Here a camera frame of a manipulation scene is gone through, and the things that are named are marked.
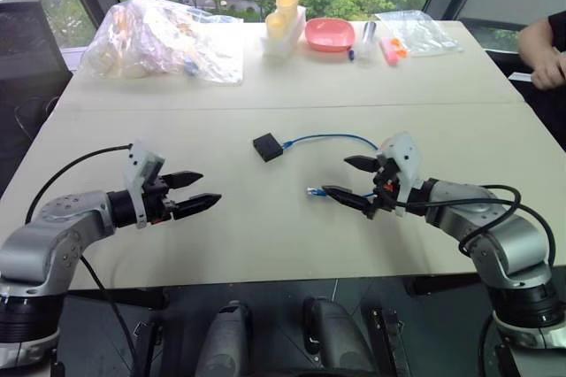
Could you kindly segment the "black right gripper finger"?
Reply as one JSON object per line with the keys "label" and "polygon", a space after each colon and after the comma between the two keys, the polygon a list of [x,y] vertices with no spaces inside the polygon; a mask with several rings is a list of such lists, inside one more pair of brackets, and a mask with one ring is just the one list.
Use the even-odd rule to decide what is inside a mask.
{"label": "black right gripper finger", "polygon": [[379,169],[379,161],[372,157],[355,155],[344,158],[344,161],[354,168],[367,173],[376,173]]}
{"label": "black right gripper finger", "polygon": [[368,197],[355,194],[349,189],[338,186],[323,186],[322,190],[338,203],[361,212],[368,219],[374,218],[376,208]]}

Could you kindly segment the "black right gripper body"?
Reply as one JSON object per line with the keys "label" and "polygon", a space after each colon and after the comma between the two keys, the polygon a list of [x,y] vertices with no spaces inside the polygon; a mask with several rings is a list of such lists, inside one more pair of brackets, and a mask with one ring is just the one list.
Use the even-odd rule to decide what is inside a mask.
{"label": "black right gripper body", "polygon": [[374,199],[368,211],[368,218],[373,219],[377,212],[392,212],[399,194],[399,180],[397,173],[399,167],[392,158],[370,158],[371,173],[373,178]]}

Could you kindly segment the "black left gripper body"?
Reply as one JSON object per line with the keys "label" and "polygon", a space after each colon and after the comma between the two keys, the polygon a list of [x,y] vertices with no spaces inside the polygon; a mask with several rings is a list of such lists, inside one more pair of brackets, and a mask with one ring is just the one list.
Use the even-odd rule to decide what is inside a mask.
{"label": "black left gripper body", "polygon": [[142,201],[147,221],[157,224],[172,219],[173,200],[167,197],[173,185],[173,175],[158,175],[142,185]]}

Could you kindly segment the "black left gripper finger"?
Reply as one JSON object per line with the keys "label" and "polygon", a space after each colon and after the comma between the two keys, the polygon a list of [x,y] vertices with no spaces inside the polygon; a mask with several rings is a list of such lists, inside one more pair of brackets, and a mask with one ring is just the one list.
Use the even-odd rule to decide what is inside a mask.
{"label": "black left gripper finger", "polygon": [[192,171],[180,171],[176,173],[169,173],[164,177],[164,182],[169,189],[182,189],[188,187],[199,181],[203,175],[201,173]]}
{"label": "black left gripper finger", "polygon": [[204,212],[214,206],[221,198],[220,194],[212,193],[193,196],[188,200],[176,203],[172,210],[172,217],[179,220]]}

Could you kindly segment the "person's bare hand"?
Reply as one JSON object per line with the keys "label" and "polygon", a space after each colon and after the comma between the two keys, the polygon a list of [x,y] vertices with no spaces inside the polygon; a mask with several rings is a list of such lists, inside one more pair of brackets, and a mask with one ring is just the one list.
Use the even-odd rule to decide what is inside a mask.
{"label": "person's bare hand", "polygon": [[565,84],[565,56],[551,49],[536,57],[532,64],[532,82],[540,90],[559,88]]}

